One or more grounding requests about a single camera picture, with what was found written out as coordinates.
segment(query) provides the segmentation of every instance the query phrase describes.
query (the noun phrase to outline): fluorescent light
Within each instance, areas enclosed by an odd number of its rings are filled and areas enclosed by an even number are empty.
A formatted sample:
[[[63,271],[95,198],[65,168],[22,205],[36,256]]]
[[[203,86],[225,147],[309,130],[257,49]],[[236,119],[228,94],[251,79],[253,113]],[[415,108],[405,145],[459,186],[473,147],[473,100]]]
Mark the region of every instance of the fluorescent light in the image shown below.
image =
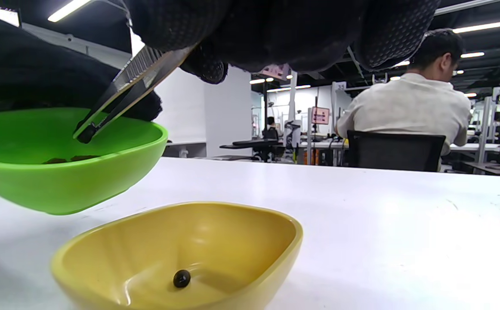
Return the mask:
[[[470,27],[464,27],[464,28],[459,28],[459,29],[453,29],[453,32],[454,33],[468,33],[470,31],[484,30],[484,29],[497,28],[497,27],[500,27],[500,23],[492,23],[492,24],[485,24],[485,25],[478,25],[478,26],[470,26]]]
[[[66,6],[60,8],[57,12],[54,12],[47,20],[56,23],[59,20],[65,18],[67,15],[71,14],[75,10],[88,4],[91,0],[72,0]]]
[[[296,86],[297,90],[300,90],[302,88],[309,88],[311,85],[302,85],[302,86]],[[284,87],[284,88],[276,88],[275,90],[268,90],[268,93],[276,93],[276,92],[282,92],[284,90],[290,90],[290,87]]]
[[[480,57],[485,55],[483,52],[463,54],[460,58]]]
[[[0,9],[0,19],[13,26],[20,26],[19,15],[17,12]]]
[[[483,53],[483,52],[469,53],[469,54],[463,54],[460,58],[479,57],[479,56],[483,56],[483,55],[485,55],[485,53]],[[409,64],[410,64],[410,61],[408,61],[408,60],[401,61],[397,65],[394,65],[393,68],[400,67],[402,65],[409,65]],[[457,71],[457,74],[462,74],[462,73],[464,73],[464,71],[462,71],[462,70]]]
[[[394,65],[394,67],[400,67],[401,65],[409,65],[409,63],[411,63],[410,61],[408,60],[405,60],[405,61],[401,61],[400,63],[398,63],[397,65]]]

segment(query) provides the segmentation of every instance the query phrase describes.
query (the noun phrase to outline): short black hair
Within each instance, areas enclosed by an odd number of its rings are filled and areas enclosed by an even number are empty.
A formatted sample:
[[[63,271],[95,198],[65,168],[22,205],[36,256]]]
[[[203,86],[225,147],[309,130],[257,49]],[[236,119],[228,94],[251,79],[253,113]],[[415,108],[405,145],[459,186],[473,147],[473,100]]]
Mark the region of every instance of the short black hair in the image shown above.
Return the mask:
[[[425,69],[446,53],[451,54],[455,65],[464,53],[462,37],[447,28],[428,31],[417,53],[411,57],[409,69]]]

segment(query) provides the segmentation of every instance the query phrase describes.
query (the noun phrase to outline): gloved hand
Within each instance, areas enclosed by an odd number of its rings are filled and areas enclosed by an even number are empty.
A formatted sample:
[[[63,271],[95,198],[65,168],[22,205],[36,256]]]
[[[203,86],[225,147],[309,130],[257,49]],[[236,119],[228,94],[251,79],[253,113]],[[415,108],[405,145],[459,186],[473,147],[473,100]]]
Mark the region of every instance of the gloved hand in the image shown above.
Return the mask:
[[[60,106],[91,108],[118,71],[0,20],[0,111]],[[150,121],[161,111],[160,103],[153,92],[124,115]]]
[[[124,0],[133,31],[162,51],[200,43],[181,69],[220,83],[228,64],[327,69],[353,45],[363,68],[396,65],[419,47],[441,0]]]

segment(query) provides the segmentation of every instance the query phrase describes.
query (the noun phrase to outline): metal tweezers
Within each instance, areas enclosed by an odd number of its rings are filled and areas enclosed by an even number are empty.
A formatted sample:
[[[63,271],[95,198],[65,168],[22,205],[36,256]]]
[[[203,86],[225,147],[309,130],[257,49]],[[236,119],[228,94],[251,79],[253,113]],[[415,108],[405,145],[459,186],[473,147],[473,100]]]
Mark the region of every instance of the metal tweezers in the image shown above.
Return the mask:
[[[167,76],[179,67],[191,53],[194,46],[170,52],[161,52],[145,46],[128,61],[114,78],[107,90],[87,116],[78,123],[74,139],[81,143],[90,143],[91,139],[108,124],[122,116],[129,108],[147,96]],[[128,94],[97,125],[93,120],[121,94]]]

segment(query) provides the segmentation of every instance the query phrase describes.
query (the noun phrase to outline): yellow bowl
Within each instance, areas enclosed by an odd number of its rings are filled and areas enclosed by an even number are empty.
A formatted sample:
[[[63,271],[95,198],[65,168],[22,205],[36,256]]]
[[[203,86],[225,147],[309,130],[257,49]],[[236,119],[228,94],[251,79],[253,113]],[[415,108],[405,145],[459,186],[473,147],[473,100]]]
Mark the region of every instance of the yellow bowl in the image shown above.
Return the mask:
[[[81,310],[262,310],[302,243],[280,212],[193,202],[136,214],[69,241],[52,271]],[[191,274],[177,288],[173,276]]]

